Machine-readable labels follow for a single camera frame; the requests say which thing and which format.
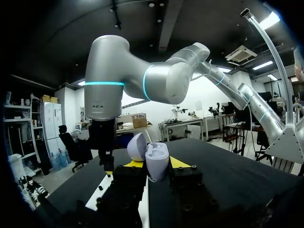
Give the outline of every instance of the metal stand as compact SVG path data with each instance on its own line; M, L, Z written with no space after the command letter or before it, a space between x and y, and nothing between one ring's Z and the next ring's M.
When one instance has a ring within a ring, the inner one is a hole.
M267 46L269 47L269 50L270 50L271 54L273 55L273 57L275 59L275 63L277 65L280 76L282 78L283 85L284 85L283 88L284 88L284 91L285 91L285 94L286 94L286 105L287 105L287 120L286 120L286 123L287 124L288 123L293 124L293 122L294 122L294 120L293 120L293 102L292 102L292 99L291 99L291 90L289 88L288 77L287 77L283 62L280 58L280 55L279 55L278 51L276 50L276 47L274 46L270 37L267 35L265 30L263 30L261 28L261 26L259 25L259 23L255 19L254 15L250 12L250 10L247 9L247 8L244 9L241 12L241 16L246 18L251 24L254 25L254 27L256 27L256 29L258 30L261 37L266 42Z

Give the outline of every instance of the refrigerator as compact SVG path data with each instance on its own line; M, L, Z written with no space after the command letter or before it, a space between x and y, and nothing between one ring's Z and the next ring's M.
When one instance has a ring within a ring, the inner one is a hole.
M62 125L61 104L44 102L42 108L42 122L47 142L49 156L55 156L59 149L64 152L66 147L59 138L59 126Z

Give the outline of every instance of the robotic arm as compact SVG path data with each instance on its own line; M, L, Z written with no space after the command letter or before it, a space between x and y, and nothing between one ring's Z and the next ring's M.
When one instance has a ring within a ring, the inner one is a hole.
M196 70L207 75L239 110L250 104L252 114L269 138L269 148L272 148L267 151L269 154L303 163L304 118L296 126L283 124L252 87L241 84L237 89L217 67L205 62L209 54L207 47L195 43L179 50L166 62L148 63L132 55L128 41L122 37L97 38L92 43L85 73L85 110L93 119L90 140L99 150L100 158L111 154L115 118L121 114L123 90L132 97L179 104L184 100ZM286 147L290 145L294 147L292 152Z
M243 110L249 105L252 114L260 122L268 136L270 146L266 153L278 158L277 168L284 170L292 166L293 162L303 163L304 118L296 125L284 124L252 87L242 83L237 89L231 80L211 63L200 63L196 71L206 75L230 98L237 109Z
M99 150L101 164L112 153L123 90L132 97L179 104L187 94L194 69L209 54L207 47L195 43L166 62L148 63L132 55L122 37L101 36L92 43L85 73L85 111L92 118L90 141L92 148ZM108 160L107 164L113 159L110 156Z

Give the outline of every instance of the ceiling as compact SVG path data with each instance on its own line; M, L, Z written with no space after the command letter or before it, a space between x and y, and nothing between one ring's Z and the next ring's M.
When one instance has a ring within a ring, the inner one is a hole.
M294 65L285 66L285 71L286 71L287 77L295 76L295 68L294 67L295 67ZM281 76L280 76L279 70L275 69L275 70L271 70L271 71L268 71L266 73L260 74L256 77L254 77L253 80L255 80L256 82L260 82L260 83L268 83L268 82L270 82L270 78L267 75L273 75L277 79L282 79Z
M115 11L109 11L114 6L121 29L115 28ZM130 42L133 54L151 62L166 60L175 51L200 42L211 50L213 64L232 69L236 66L227 63L225 56L244 45L258 54L256 60L242 66L255 77L276 65L252 70L273 58L255 28L239 16L244 8L249 8L258 21L271 12L257 0L55 1L41 6L36 17L28 21L24 18L30 27L22 23L14 27L19 31L16 35L22 34L23 42L18 46L11 73L51 87L72 83L85 77L94 39L114 34ZM284 65L293 64L291 48L295 43L283 22L270 27L267 33L278 47Z

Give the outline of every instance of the black table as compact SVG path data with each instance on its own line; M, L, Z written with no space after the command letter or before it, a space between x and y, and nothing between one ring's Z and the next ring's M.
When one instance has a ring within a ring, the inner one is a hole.
M258 203L266 204L275 194L293 188L302 179L270 166L238 156L227 150L197 139L167 142L170 155L190 165L197 165L203 173L206 188L221 209L241 204L246 209ZM115 150L114 165L131 161L126 149ZM48 200L60 211L74 210L76 200L85 204L104 178L99 158L79 169L56 189ZM174 202L168 180L149 182L149 212L151 228L172 227ZM41 207L36 213L51 227L52 222Z

